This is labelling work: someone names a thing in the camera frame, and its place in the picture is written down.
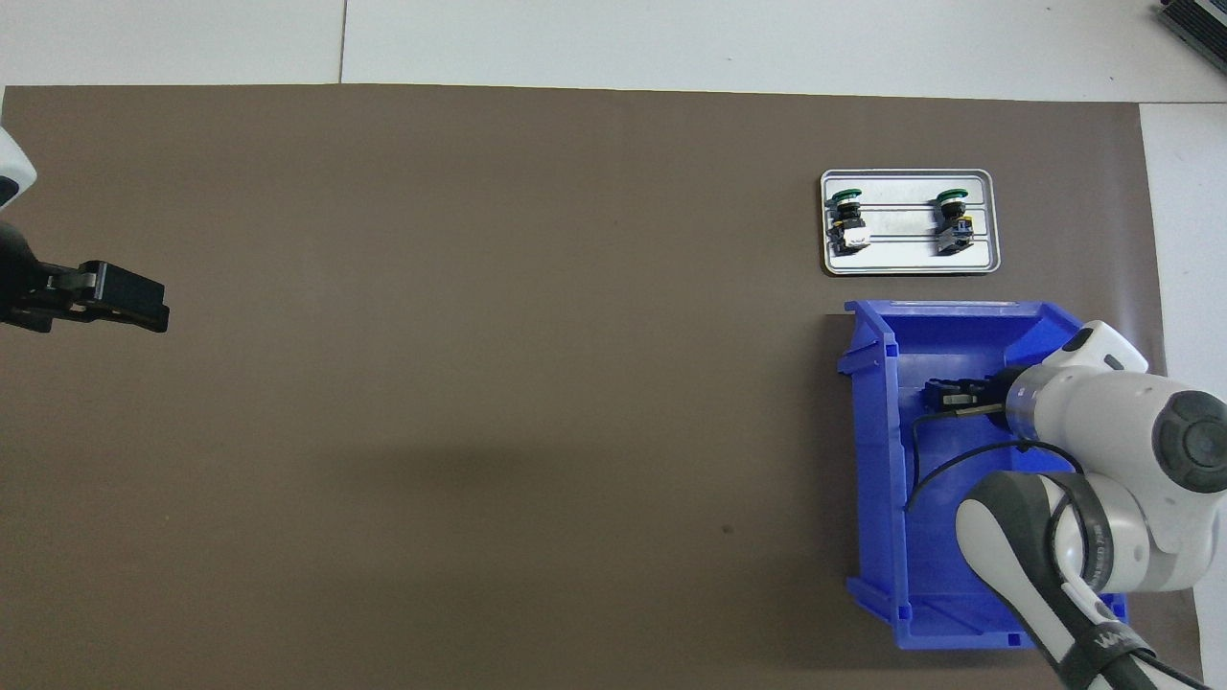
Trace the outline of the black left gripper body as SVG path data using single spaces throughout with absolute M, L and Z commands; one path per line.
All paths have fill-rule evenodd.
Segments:
M 49 331 L 49 318 L 18 309 L 32 289 L 44 287 L 47 276 L 34 252 L 13 223 L 1 223 L 1 322 L 25 331 Z

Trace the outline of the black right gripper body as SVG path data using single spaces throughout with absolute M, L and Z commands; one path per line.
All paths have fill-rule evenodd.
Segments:
M 987 413 L 994 425 L 1007 425 L 1009 389 L 1025 374 L 1025 367 L 1005 367 L 987 377 L 978 394 L 978 406 L 991 406 Z

